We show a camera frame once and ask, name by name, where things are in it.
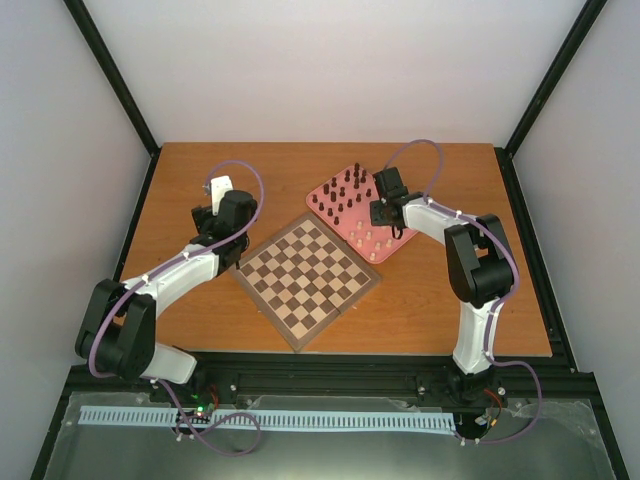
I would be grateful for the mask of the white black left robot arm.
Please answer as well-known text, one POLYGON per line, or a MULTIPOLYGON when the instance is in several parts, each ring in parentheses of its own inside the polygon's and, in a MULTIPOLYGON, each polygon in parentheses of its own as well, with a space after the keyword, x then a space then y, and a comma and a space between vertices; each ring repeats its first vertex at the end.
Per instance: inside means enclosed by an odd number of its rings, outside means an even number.
POLYGON ((192 210, 198 235, 179 254, 125 282, 99 282, 75 341, 76 354, 99 375, 162 379, 173 383, 184 401, 201 400, 207 376, 196 369, 193 355, 156 341, 156 321, 192 289, 239 265, 257 209, 250 193, 228 190, 212 205, 192 210))

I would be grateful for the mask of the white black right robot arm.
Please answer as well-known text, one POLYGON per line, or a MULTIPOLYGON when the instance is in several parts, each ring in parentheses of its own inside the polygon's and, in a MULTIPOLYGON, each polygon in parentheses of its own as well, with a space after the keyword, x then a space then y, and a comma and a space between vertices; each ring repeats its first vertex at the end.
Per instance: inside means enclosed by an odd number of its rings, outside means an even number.
POLYGON ((373 179, 378 193, 370 203, 374 226, 389 226, 396 238, 409 229, 444 245, 449 283, 460 302, 453 362, 465 377, 484 373, 491 368, 502 305, 520 283, 500 218, 473 216, 424 193, 410 193, 395 167, 376 172, 373 179))

